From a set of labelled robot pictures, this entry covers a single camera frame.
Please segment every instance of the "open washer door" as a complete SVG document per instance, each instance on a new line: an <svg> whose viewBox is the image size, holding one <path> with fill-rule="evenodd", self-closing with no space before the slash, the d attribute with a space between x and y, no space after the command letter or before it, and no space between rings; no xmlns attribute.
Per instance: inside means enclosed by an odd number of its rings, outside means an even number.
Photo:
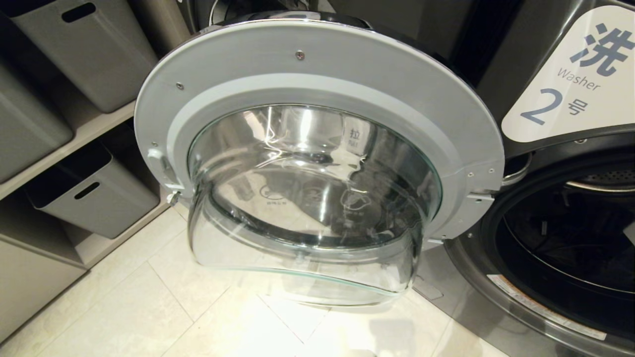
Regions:
<svg viewBox="0 0 635 357"><path fill-rule="evenodd" d="M487 211L503 146L451 70L330 16L202 31L146 79L135 130L190 205L200 264L270 273L269 293L302 302L378 304L410 287L423 239Z"/></svg>

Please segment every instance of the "washer label sign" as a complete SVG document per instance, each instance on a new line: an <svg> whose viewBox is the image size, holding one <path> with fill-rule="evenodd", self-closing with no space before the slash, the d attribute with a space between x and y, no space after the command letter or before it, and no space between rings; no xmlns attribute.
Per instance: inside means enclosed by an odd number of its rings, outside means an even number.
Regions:
<svg viewBox="0 0 635 357"><path fill-rule="evenodd" d="M504 276L500 274L488 274L487 277L491 280L492 283L501 288L507 295L511 296L514 300L520 302L522 305L532 310L534 313L537 313L542 317L558 323L573 331L589 337L593 337L594 339L604 341L604 339L606 338L606 333L565 318L564 316L546 308L542 304L539 304L538 302L536 302L536 300L533 300L531 297L518 290L518 288L512 285L509 280L505 279Z"/></svg>
<svg viewBox="0 0 635 357"><path fill-rule="evenodd" d="M532 142L635 123L635 12L601 6L573 24L502 122Z"/></svg>

